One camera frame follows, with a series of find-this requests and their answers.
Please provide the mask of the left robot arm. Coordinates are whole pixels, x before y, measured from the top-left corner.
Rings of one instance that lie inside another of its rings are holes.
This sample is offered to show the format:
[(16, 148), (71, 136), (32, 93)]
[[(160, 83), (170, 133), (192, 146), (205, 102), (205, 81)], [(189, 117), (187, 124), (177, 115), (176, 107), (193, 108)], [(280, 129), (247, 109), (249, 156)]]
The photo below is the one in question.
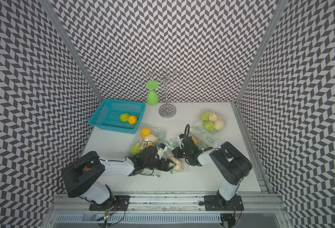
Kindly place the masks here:
[(96, 151), (88, 152), (72, 162), (61, 171), (67, 195), (70, 198), (84, 197), (99, 205), (112, 198), (112, 191), (107, 184), (98, 181), (103, 176), (135, 176), (145, 169), (168, 172), (174, 162), (162, 158), (154, 146), (147, 146), (136, 155), (124, 159), (111, 160), (100, 157)]

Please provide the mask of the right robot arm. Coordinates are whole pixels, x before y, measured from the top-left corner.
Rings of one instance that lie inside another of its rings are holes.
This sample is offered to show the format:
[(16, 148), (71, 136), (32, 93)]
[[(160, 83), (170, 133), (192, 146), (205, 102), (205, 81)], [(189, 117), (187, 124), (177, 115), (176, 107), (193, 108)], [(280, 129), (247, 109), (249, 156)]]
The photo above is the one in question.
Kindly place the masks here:
[(239, 184), (253, 168), (248, 158), (229, 142), (200, 150), (191, 136), (181, 134), (178, 140), (179, 146), (172, 151), (175, 158), (184, 159), (191, 166), (214, 164), (224, 179), (218, 196), (224, 201), (236, 196)]

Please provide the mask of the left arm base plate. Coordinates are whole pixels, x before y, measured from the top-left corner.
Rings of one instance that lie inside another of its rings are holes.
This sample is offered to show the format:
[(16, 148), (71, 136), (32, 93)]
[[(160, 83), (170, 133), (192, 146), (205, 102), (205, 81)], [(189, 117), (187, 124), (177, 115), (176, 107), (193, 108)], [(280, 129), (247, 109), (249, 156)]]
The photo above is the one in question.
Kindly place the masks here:
[(129, 195), (111, 196), (105, 202), (100, 204), (92, 201), (89, 211), (127, 211), (129, 201)]

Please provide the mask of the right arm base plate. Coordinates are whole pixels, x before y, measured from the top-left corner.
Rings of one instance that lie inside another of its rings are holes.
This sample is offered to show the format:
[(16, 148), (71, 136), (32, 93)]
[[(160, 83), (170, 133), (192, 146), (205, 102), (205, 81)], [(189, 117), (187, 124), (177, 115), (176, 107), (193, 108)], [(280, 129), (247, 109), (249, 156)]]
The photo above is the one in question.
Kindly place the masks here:
[(235, 195), (230, 200), (225, 200), (220, 195), (205, 195), (204, 206), (206, 211), (243, 211), (242, 198)]

